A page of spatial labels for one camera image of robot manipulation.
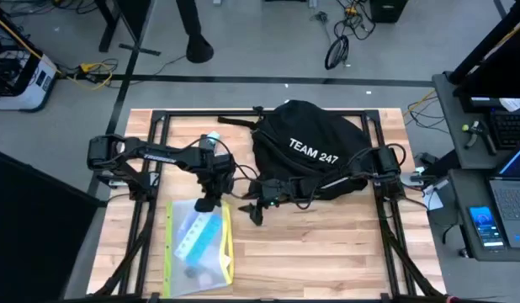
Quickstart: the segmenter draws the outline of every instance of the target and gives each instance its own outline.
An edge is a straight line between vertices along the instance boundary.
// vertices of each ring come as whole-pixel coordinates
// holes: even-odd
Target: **black cloth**
[[[271,178],[286,181],[293,177],[323,177],[337,174],[350,158],[370,148],[369,138],[344,117],[299,100],[278,106],[272,113],[260,114],[254,124],[240,120],[219,119],[219,122],[243,125],[252,129],[252,150],[260,175],[258,180]],[[369,161],[361,162],[363,171],[371,172]],[[361,190],[364,179],[348,179],[328,189],[316,189],[317,199],[334,199],[341,194]],[[252,182],[249,194],[261,192],[261,185]]]

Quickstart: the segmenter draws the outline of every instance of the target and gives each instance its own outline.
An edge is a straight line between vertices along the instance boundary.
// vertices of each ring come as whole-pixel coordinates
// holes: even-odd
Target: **concrete floor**
[[[512,0],[501,1],[505,8]],[[323,0],[319,8],[329,14],[327,25],[340,16],[335,1]],[[314,13],[304,3],[264,3],[260,0],[225,0],[222,7],[199,0],[206,38],[215,57],[201,65],[186,60],[173,63],[161,73],[183,76],[340,77],[430,81],[432,74],[451,70],[500,20],[492,0],[410,0],[397,24],[380,24],[366,41],[350,38],[350,67],[326,71],[323,57],[329,42],[324,29],[310,21]],[[103,19],[98,13],[77,16],[55,10],[45,16],[22,20],[31,40],[51,58],[68,66],[106,58],[119,60],[124,73],[130,53],[117,47],[130,44],[119,25],[108,54],[98,52]],[[159,57],[140,55],[135,74],[152,74],[164,62],[182,56],[187,37],[174,1],[156,0],[143,47],[161,51]],[[121,110],[116,132],[123,134],[130,109],[136,108],[248,108],[273,107],[289,98],[314,102],[322,107],[405,109],[431,88],[357,86],[144,82],[131,86]],[[39,113],[0,112],[0,151],[26,162],[81,190],[92,176],[86,168],[88,140],[104,134],[113,112],[118,89],[89,92],[60,80],[50,101]],[[438,104],[427,109],[441,115]],[[438,126],[446,130],[445,124]],[[411,149],[442,156],[453,146],[448,135],[407,127]],[[109,191],[99,187],[100,199]],[[98,233],[104,213],[94,218],[67,289],[67,296],[85,294]],[[451,231],[448,245],[439,238],[442,229],[432,226],[438,256],[449,294],[460,297],[500,296],[494,300],[520,302],[520,263],[478,263],[459,258],[458,231]]]

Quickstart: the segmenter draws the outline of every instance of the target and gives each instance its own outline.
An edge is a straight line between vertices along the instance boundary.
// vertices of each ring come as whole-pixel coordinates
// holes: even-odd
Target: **smartphone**
[[[470,215],[485,249],[491,251],[505,249],[505,242],[488,206],[472,206]]]

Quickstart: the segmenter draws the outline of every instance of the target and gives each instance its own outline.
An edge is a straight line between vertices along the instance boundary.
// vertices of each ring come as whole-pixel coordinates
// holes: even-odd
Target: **backpack strap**
[[[250,128],[251,130],[255,130],[257,128],[257,124],[255,122],[247,121],[247,120],[239,120],[239,119],[229,119],[225,117],[218,117],[217,122],[228,124],[228,125],[239,125]]]

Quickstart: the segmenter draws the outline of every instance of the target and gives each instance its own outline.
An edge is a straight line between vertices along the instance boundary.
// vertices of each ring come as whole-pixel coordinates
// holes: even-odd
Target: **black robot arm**
[[[155,198],[159,176],[153,173],[137,172],[128,160],[143,158],[154,162],[164,162],[194,173],[202,185],[205,196],[198,199],[195,209],[200,212],[212,211],[220,206],[223,193],[232,191],[232,177],[236,164],[231,154],[215,155],[214,145],[206,136],[199,139],[199,147],[175,148],[148,143],[139,138],[124,138],[117,135],[97,136],[90,140],[88,148],[88,168],[95,172],[111,172],[99,175],[99,181],[114,187],[126,183],[130,189],[130,199],[148,201]]]

